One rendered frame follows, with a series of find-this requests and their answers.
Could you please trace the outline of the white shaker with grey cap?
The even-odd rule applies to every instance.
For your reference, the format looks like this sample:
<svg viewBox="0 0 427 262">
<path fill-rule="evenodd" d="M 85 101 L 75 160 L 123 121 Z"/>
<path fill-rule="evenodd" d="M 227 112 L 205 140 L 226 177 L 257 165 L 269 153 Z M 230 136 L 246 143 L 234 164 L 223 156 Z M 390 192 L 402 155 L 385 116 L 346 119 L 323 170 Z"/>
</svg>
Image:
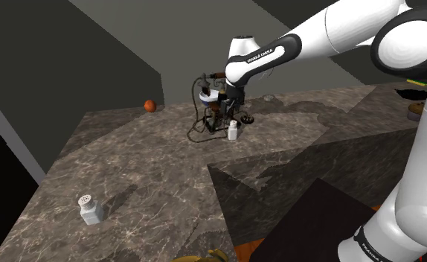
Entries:
<svg viewBox="0 0 427 262">
<path fill-rule="evenodd" d="M 81 196 L 78 199 L 80 206 L 80 215 L 86 225 L 94 225 L 103 221 L 103 208 L 98 200 L 94 199 L 90 194 Z"/>
</svg>

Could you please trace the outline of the yellow brown object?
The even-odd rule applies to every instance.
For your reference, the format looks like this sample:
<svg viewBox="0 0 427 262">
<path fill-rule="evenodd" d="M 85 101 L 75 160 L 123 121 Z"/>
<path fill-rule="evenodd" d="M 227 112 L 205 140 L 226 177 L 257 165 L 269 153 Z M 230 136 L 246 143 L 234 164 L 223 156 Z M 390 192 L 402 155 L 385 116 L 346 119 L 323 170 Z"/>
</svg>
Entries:
<svg viewBox="0 0 427 262">
<path fill-rule="evenodd" d="M 208 257 L 186 255 L 175 258 L 171 262 L 229 262 L 229 257 L 220 249 L 210 249 Z"/>
</svg>

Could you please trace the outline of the brown muffin in grey cup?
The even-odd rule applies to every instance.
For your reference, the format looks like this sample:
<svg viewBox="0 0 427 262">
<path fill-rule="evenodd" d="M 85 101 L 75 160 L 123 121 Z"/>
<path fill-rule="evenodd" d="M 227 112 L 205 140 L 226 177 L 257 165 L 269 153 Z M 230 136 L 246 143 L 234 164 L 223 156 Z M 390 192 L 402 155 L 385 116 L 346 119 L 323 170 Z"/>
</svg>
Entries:
<svg viewBox="0 0 427 262">
<path fill-rule="evenodd" d="M 408 106 L 407 118 L 411 121 L 419 121 L 421 119 L 424 106 L 424 102 L 411 103 Z"/>
</svg>

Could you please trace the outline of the dark mixer with white bowl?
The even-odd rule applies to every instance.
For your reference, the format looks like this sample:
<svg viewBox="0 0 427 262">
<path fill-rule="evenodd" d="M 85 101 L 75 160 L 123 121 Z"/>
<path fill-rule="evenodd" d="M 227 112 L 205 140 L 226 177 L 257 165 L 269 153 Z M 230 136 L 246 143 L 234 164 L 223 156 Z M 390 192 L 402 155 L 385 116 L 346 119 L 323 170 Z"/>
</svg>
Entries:
<svg viewBox="0 0 427 262">
<path fill-rule="evenodd" d="M 228 139 L 228 125 L 231 120 L 237 121 L 237 138 L 239 137 L 239 129 L 242 122 L 237 119 L 236 115 L 242 113 L 242 111 L 240 109 L 235 110 L 231 108 L 227 110 L 225 108 L 227 85 L 224 72 L 217 72 L 213 74 L 203 73 L 193 81 L 193 85 L 191 86 L 191 97 L 196 113 L 196 120 L 186 134 L 189 141 L 193 143 L 202 143 L 217 139 Z M 194 88 L 197 86 L 201 89 L 199 93 L 199 100 L 205 106 L 203 116 L 199 114 L 196 104 Z M 207 130 L 211 135 L 214 135 L 216 132 L 224 132 L 224 135 L 206 138 L 204 140 L 195 140 L 190 135 L 192 132 L 203 133 L 205 130 Z"/>
</svg>

